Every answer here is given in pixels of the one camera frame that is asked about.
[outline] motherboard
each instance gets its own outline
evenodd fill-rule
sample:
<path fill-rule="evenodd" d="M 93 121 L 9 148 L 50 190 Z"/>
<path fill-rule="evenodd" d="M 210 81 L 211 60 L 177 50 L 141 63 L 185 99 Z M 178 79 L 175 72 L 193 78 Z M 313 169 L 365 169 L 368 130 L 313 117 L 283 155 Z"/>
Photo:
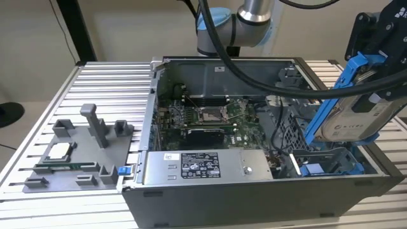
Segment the motherboard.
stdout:
<path fill-rule="evenodd" d="M 269 150 L 257 106 L 250 99 L 174 100 L 161 108 L 163 149 Z"/>

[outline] black cable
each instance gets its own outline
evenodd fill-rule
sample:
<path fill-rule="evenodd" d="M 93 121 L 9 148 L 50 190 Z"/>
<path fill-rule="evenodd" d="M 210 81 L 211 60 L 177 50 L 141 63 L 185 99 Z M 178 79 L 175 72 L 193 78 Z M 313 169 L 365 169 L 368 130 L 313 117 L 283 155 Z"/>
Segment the black cable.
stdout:
<path fill-rule="evenodd" d="M 199 20 L 199 15 L 202 14 L 202 5 L 198 3 L 197 7 L 197 18 L 195 18 L 195 32 L 198 34 L 198 20 Z"/>
<path fill-rule="evenodd" d="M 181 1 L 183 1 L 186 3 L 186 5 L 189 6 L 189 9 L 190 9 L 190 11 L 191 11 L 191 13 L 194 15 L 194 18 L 197 18 L 197 11 L 195 11 L 195 8 L 194 8 L 191 0 L 181 0 Z"/>
<path fill-rule="evenodd" d="M 275 124 L 275 129 L 274 129 L 274 132 L 273 132 L 273 135 L 271 135 L 271 146 L 279 152 L 279 154 L 283 154 L 283 155 L 289 156 L 289 153 L 286 153 L 274 143 L 275 135 L 277 135 L 277 133 L 278 133 L 278 131 L 281 129 L 281 125 L 282 125 L 283 113 L 285 113 L 285 106 L 283 106 L 283 100 L 281 98 L 281 112 L 279 112 L 278 122 Z"/>
<path fill-rule="evenodd" d="M 302 120 L 305 120 L 305 121 L 309 121 L 309 122 L 313 121 L 313 119 L 305 118 L 305 117 L 302 117 L 302 116 L 299 116 L 299 115 L 294 115 L 293 117 L 294 117 L 294 118 L 299 118 L 299 119 L 302 119 Z"/>
<path fill-rule="evenodd" d="M 355 95 L 362 95 L 368 93 L 373 93 L 381 90 L 385 90 L 388 88 L 394 87 L 396 85 L 404 83 L 407 81 L 407 69 L 404 71 L 396 73 L 394 75 L 388 76 L 386 78 L 382 78 L 380 80 L 376 80 L 373 82 L 355 85 L 353 87 L 339 88 L 339 89 L 331 89 L 331 90 L 293 90 L 286 88 L 279 88 L 271 85 L 267 85 L 257 80 L 254 80 L 250 76 L 246 75 L 246 73 L 238 68 L 235 63 L 233 62 L 225 47 L 222 45 L 214 20 L 210 13 L 209 8 L 209 2 L 207 0 L 199 0 L 199 3 L 202 5 L 202 14 L 203 14 L 203 20 L 207 26 L 207 31 L 211 37 L 211 41 L 214 44 L 214 47 L 217 49 L 217 52 L 219 54 L 221 59 L 225 62 L 225 65 L 230 69 L 230 71 L 235 74 L 235 76 L 246 82 L 250 86 L 269 91 L 271 94 L 291 98 L 301 98 L 301 99 L 335 99 L 335 98 L 343 98 L 350 97 Z"/>
<path fill-rule="evenodd" d="M 261 107 L 265 107 L 267 105 L 266 102 L 258 103 L 254 105 L 254 110 L 258 110 Z"/>
<path fill-rule="evenodd" d="M 50 4 L 51 4 L 51 8 L 53 8 L 53 12 L 54 12 L 54 15 L 55 15 L 55 18 L 57 18 L 57 21 L 58 21 L 59 28 L 62 29 L 63 34 L 65 34 L 66 44 L 67 44 L 67 47 L 69 47 L 69 50 L 70 50 L 70 53 L 71 53 L 71 56 L 73 56 L 73 59 L 74 59 L 74 63 L 77 64 L 77 59 L 75 59 L 75 56 L 74 56 L 74 53 L 73 53 L 73 50 L 71 50 L 71 47 L 70 47 L 70 43 L 69 43 L 67 33 L 65 31 L 62 22 L 59 21 L 59 18 L 58 18 L 57 12 L 55 12 L 55 8 L 54 8 L 54 4 L 53 4 L 51 0 L 49 0 L 49 1 L 50 1 Z"/>
<path fill-rule="evenodd" d="M 333 5 L 334 3 L 339 2 L 339 0 L 330 0 L 318 5 L 303 5 L 303 4 L 295 3 L 290 0 L 279 0 L 279 1 L 285 4 L 287 4 L 289 6 L 293 6 L 295 8 L 303 9 L 303 10 L 318 10 L 318 9 L 322 9 L 322 8 Z"/>
<path fill-rule="evenodd" d="M 11 146 L 7 146 L 7 145 L 3 145 L 0 144 L 2 147 L 6 147 L 6 148 L 10 148 L 10 149 L 14 149 L 14 150 L 18 150 L 17 148 L 11 147 Z"/>

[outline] metal workbench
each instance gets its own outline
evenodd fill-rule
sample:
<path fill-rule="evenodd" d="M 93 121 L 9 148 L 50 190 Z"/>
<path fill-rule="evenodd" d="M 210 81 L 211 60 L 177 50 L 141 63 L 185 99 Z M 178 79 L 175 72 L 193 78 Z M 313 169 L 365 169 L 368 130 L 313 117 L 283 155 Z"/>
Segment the metal workbench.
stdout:
<path fill-rule="evenodd" d="M 307 64 L 331 87 L 342 67 L 329 61 L 307 61 Z M 0 173 L 2 229 L 138 228 L 117 190 L 26 194 L 23 182 L 54 137 L 51 127 L 55 121 L 70 118 L 75 125 L 86 125 L 86 118 L 79 114 L 83 103 L 98 105 L 98 116 L 107 124 L 126 119 L 135 126 L 127 159 L 129 164 L 135 163 L 149 91 L 149 62 L 90 62 L 85 67 L 77 67 Z M 400 118 L 393 119 L 381 131 L 377 144 L 407 175 L 407 126 Z M 341 218 L 219 228 L 279 227 L 407 228 L 407 179 L 382 197 L 365 199 Z"/>

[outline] black pole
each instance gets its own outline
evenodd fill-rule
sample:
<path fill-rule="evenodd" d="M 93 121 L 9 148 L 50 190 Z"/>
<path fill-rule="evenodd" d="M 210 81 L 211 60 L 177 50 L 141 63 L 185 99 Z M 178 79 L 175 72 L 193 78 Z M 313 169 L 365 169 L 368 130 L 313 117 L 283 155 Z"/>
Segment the black pole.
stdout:
<path fill-rule="evenodd" d="M 57 0 L 81 61 L 98 61 L 78 0 Z"/>
<path fill-rule="evenodd" d="M 241 55 L 241 47 L 239 46 L 229 46 L 227 53 L 230 57 L 238 57 Z"/>

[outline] warning label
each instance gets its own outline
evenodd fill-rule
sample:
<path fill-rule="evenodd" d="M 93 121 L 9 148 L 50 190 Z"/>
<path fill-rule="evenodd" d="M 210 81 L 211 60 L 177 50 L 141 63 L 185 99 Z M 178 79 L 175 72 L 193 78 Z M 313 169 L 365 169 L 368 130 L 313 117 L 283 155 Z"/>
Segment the warning label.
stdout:
<path fill-rule="evenodd" d="M 219 178 L 221 165 L 218 153 L 189 153 L 182 154 L 182 174 L 189 178 Z"/>

